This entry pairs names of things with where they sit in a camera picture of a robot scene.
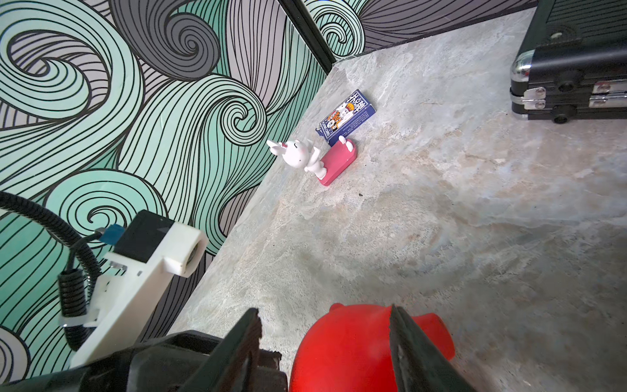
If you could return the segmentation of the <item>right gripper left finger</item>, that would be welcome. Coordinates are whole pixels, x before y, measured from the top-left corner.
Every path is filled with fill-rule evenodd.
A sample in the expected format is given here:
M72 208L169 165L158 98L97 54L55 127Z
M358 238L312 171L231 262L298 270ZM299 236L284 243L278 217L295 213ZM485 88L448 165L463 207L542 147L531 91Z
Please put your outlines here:
M250 308L179 391L252 391L261 335L259 310Z

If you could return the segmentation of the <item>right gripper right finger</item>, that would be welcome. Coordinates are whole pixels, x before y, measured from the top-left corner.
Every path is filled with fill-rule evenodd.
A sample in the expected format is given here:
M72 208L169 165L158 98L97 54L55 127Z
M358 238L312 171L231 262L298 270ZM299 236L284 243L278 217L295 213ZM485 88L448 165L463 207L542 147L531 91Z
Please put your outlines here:
M390 354L399 391L473 391L408 312L390 312Z

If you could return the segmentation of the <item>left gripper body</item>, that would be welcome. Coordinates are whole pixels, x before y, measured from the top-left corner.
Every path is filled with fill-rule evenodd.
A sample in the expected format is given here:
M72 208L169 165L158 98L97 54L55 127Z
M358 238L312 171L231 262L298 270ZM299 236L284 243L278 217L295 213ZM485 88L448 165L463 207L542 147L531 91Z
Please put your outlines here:
M81 367L1 385L2 391L178 391L222 339L185 331L136 344Z

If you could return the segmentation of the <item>red piggy bank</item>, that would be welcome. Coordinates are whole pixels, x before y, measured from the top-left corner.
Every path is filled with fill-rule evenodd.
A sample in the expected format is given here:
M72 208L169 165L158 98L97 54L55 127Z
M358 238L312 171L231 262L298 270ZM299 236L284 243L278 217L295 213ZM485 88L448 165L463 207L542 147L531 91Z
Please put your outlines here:
M390 314L382 305L332 305L305 334L292 366L290 391L397 391L390 349ZM471 391L450 361L452 336L434 313L412 316L438 349L427 362L439 361L428 391Z

